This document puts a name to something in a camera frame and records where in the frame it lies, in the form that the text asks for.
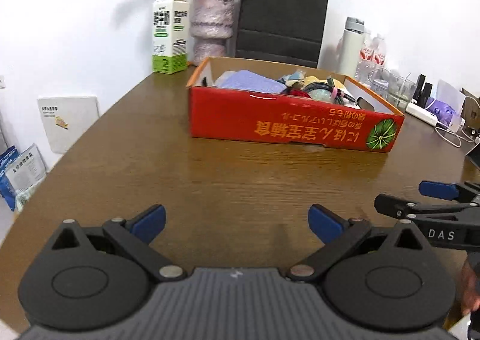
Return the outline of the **person's right hand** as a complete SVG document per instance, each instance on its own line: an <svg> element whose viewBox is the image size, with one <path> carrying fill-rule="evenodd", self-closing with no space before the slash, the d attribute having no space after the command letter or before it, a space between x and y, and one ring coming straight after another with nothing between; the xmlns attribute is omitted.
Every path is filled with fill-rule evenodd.
<svg viewBox="0 0 480 340"><path fill-rule="evenodd" d="M465 261L460 272L460 309L462 316L479 310L480 296L476 291L477 275Z"/></svg>

